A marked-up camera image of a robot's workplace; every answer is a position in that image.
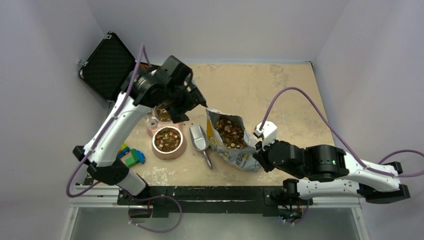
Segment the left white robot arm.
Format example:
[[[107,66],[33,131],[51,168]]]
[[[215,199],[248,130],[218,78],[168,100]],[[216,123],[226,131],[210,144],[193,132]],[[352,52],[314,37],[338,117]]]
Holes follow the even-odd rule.
[[[148,184],[117,157],[119,148],[138,122],[156,106],[163,105],[173,123],[186,122],[188,111],[207,106],[193,82],[193,70],[173,55],[161,66],[138,64],[121,86],[116,104],[94,137],[73,154],[95,180],[119,186],[138,205],[149,199]]]

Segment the pet food bag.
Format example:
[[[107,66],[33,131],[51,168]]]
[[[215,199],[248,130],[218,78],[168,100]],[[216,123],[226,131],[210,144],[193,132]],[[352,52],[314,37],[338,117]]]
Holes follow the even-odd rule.
[[[207,109],[206,137],[213,151],[228,164],[245,172],[256,173],[261,169],[253,158],[257,140],[246,132],[241,116]]]

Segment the metal food scoop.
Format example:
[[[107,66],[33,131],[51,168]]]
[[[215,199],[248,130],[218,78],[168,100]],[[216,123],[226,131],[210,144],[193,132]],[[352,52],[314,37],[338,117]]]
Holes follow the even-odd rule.
[[[208,142],[206,132],[204,131],[201,125],[194,124],[189,127],[189,133],[193,148],[203,154],[208,168],[210,170],[213,170],[213,164],[209,155],[207,154],[207,149],[210,144]]]

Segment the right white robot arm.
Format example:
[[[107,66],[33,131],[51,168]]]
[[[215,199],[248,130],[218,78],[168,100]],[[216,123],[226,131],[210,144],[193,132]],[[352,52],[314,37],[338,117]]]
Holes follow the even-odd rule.
[[[411,197],[402,184],[399,162],[360,165],[343,149],[331,145],[299,148],[276,140],[267,146],[256,144],[253,158],[265,172],[274,169],[292,176],[283,181],[277,198],[285,204],[312,203],[316,197],[363,198],[371,204],[391,204]]]

